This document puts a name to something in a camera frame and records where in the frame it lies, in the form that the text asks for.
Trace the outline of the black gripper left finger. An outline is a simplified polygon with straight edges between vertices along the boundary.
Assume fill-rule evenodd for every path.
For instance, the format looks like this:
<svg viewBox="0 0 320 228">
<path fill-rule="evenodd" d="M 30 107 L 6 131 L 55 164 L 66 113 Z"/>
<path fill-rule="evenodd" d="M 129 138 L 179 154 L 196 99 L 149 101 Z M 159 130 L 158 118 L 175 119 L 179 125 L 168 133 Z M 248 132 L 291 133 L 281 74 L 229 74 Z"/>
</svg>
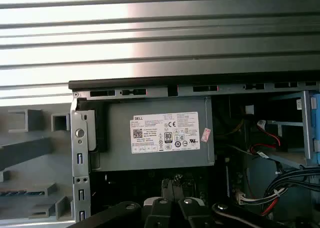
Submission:
<svg viewBox="0 0 320 228">
<path fill-rule="evenodd" d="M 169 227 L 173 209 L 173 183 L 164 179 L 161 197 L 147 198 L 143 206 L 133 201 L 123 201 L 88 218 L 81 219 L 75 227 Z"/>
</svg>

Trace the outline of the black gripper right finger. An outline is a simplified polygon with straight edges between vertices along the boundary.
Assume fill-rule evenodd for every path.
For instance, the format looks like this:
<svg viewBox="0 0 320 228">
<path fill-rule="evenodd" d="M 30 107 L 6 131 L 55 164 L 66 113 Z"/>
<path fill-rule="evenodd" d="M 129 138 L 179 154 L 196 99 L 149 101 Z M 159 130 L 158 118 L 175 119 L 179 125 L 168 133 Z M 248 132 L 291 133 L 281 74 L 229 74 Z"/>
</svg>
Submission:
<svg viewBox="0 0 320 228">
<path fill-rule="evenodd" d="M 173 195 L 189 227 L 284 227 L 230 202 L 206 206 L 201 199 L 186 197 L 180 180 L 173 180 Z"/>
</svg>

